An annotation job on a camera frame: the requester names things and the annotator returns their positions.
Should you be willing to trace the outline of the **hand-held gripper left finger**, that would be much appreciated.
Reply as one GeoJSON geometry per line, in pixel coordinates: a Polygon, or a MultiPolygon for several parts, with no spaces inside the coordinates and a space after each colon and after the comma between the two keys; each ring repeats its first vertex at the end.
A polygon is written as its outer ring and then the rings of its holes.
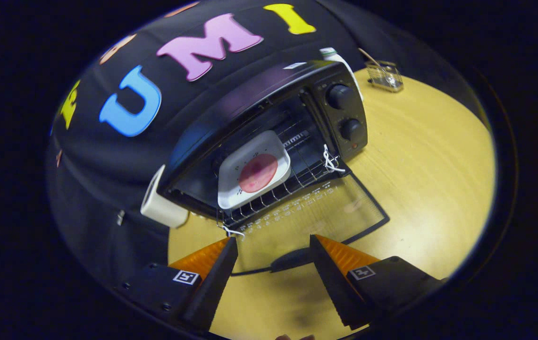
{"type": "Polygon", "coordinates": [[[191,333],[206,333],[237,256],[236,238],[228,237],[170,265],[147,264],[114,291],[159,322],[191,333]]]}

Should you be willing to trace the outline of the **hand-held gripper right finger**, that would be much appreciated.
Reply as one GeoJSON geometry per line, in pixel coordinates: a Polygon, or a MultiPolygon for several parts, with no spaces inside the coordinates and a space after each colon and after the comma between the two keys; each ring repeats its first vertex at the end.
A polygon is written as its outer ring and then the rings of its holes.
{"type": "Polygon", "coordinates": [[[353,331],[403,314],[444,285],[398,256],[379,260],[318,234],[309,244],[338,316],[353,331]]]}

